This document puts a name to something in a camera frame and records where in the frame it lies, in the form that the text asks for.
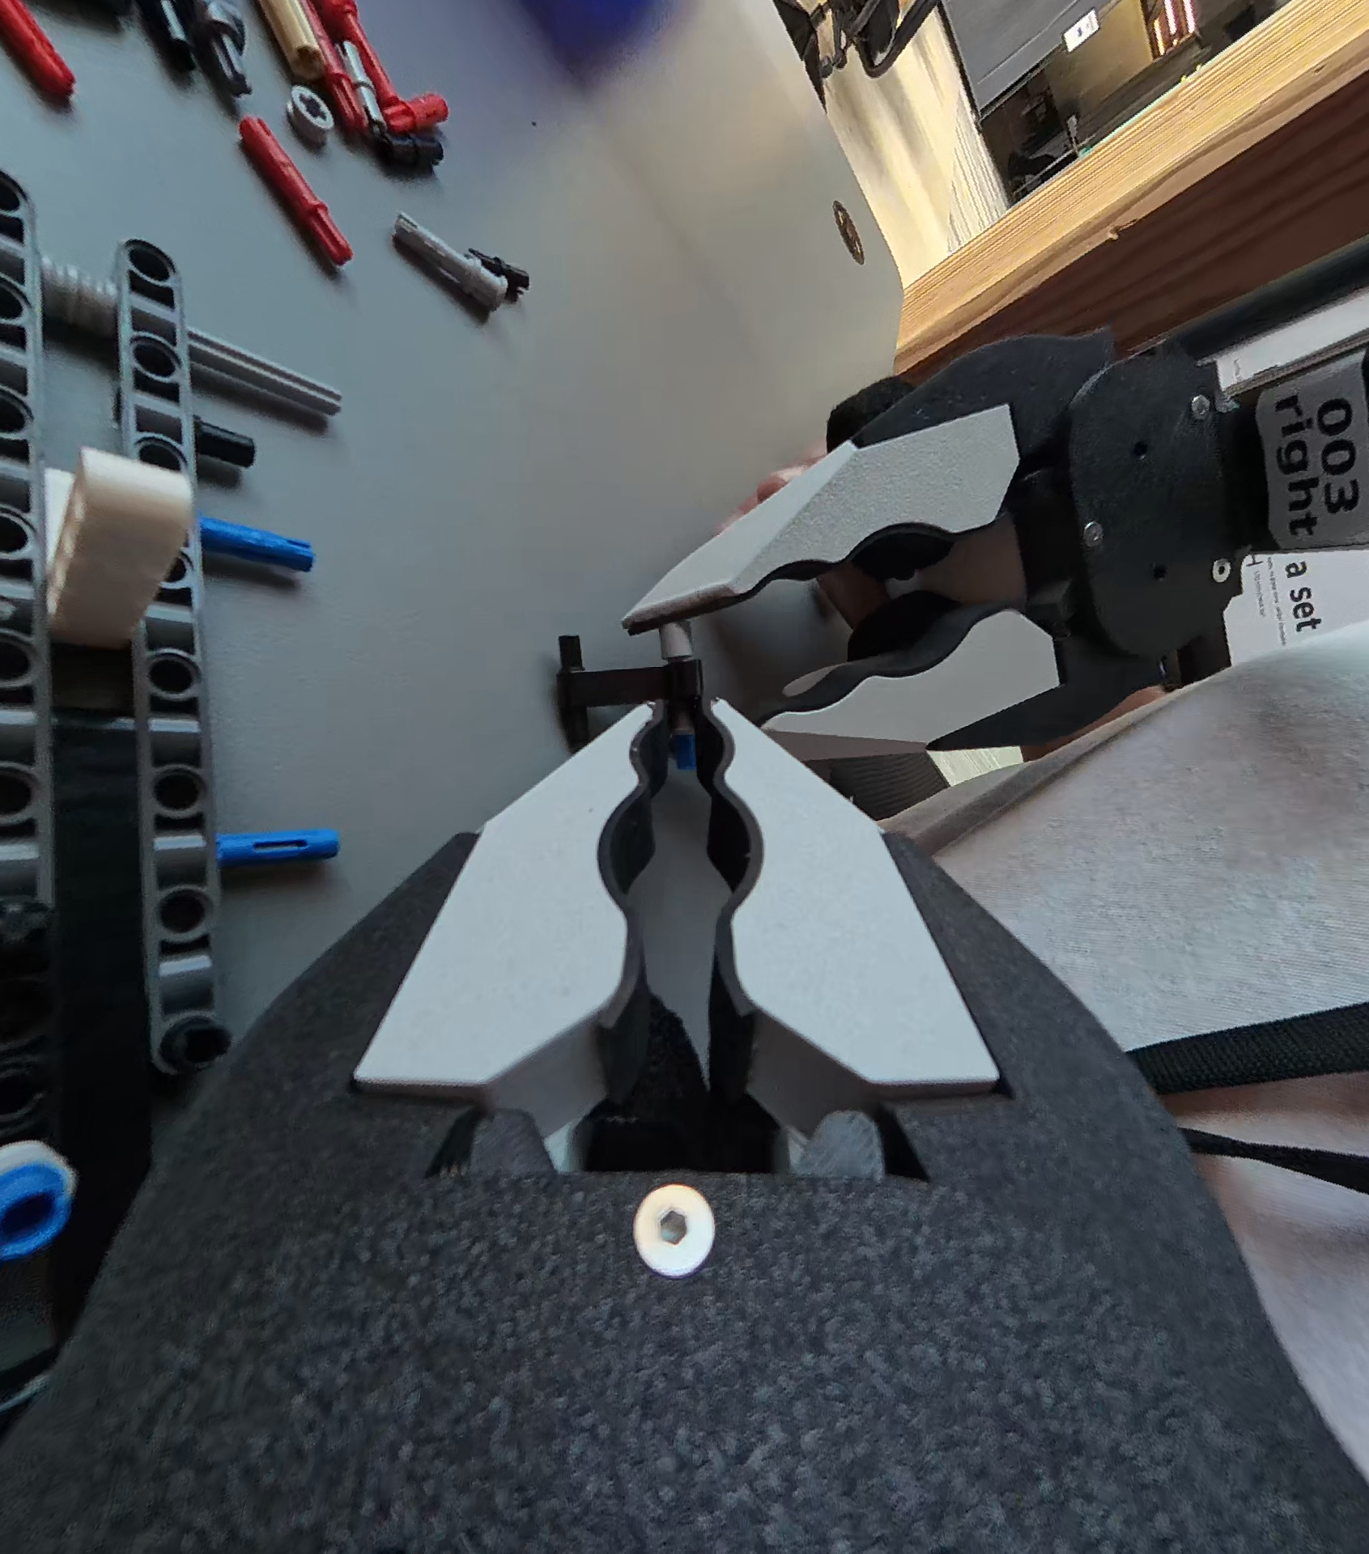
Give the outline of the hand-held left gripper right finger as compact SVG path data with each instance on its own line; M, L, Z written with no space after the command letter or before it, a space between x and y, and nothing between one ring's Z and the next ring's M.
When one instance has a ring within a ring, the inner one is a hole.
M887 831L727 697L702 706L708 1091L809 1137L829 1118L990 1096L1004 1066Z

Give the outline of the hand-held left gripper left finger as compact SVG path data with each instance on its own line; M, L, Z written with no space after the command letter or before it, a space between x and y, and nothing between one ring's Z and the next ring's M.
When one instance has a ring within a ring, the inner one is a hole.
M655 861L668 706L620 713L471 847L364 1055L360 1096L516 1111L590 1164L594 1111L647 1064L639 878Z

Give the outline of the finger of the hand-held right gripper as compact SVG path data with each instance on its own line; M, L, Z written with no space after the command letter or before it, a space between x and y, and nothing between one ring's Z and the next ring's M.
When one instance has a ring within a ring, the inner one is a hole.
M885 533L954 541L999 519L1022 440L1008 410L981 410L909 440L843 446L773 500L678 555L622 629L662 629L750 598L783 578L825 578Z
M1056 685L1056 633L1025 610L894 596L843 664L785 685L760 732L798 761L915 757Z

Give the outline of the black lego connector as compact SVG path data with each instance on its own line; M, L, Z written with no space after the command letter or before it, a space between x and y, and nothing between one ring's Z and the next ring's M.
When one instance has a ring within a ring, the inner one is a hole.
M590 673L585 664L585 633L560 633L552 700L560 700L563 749L576 757L594 739L590 732L594 706L668 700L668 706L689 713L702 700L702 658L678 653L678 658L662 658L662 664Z

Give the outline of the pile of small lego pieces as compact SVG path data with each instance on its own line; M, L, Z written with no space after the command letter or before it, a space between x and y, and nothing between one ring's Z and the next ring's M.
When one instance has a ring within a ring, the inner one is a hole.
M205 70L214 94L233 108L233 132L280 217L299 226L299 238L326 260L326 268L341 268L353 244L341 238L331 203L313 191L299 160L280 151L274 128L257 122L252 75L244 75L244 12L239 4L172 4L172 0L139 0L139 4L104 4L116 19L139 12L147 44L161 45L166 70ZM360 4L257 4L280 64L287 64L287 132L306 151L326 141L360 141L380 155L391 171L434 171L447 160L436 128L452 122L447 94L400 94L360 26ZM75 75L52 35L33 26L28 4L0 0L0 45L13 64L33 85L41 100L64 108ZM412 217L391 220L391 244L452 289L473 316L493 316L497 305L516 305L527 294L527 268L479 254L479 244L452 244Z

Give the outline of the person's right hand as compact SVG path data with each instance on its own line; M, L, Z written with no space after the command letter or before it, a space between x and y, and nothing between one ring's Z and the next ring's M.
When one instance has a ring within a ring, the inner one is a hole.
M885 583L885 578L867 578L856 565L825 568L825 578L814 578L814 596L825 596L825 606L829 606L844 629L856 629L869 610L887 606L887 583Z

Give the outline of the wooden ledge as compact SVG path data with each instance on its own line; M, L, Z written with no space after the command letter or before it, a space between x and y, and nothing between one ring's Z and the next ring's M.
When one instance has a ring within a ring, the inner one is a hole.
M1141 349L1354 238L1369 0L1283 4L909 282L894 372L1103 322Z

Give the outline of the black cabinet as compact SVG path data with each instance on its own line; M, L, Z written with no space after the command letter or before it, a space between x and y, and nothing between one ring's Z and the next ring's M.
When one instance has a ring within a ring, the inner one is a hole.
M1274 0L943 0L1008 203L1049 184L1260 19Z

